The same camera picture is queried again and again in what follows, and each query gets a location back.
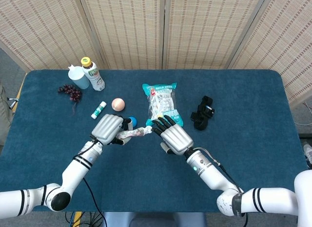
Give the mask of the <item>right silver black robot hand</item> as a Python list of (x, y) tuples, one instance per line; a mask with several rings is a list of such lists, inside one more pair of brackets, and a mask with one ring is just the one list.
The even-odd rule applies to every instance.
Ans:
[(152, 125), (152, 132), (163, 139), (162, 148), (167, 153), (183, 155), (194, 146), (192, 138), (170, 116), (158, 117), (152, 120)]

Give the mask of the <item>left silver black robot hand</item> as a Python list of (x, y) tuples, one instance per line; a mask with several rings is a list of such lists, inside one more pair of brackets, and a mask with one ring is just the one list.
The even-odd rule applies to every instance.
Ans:
[(133, 130), (133, 122), (130, 118), (124, 119), (121, 116), (105, 114), (92, 130), (91, 135), (102, 145), (125, 145), (131, 137), (119, 139), (117, 134), (128, 130)]

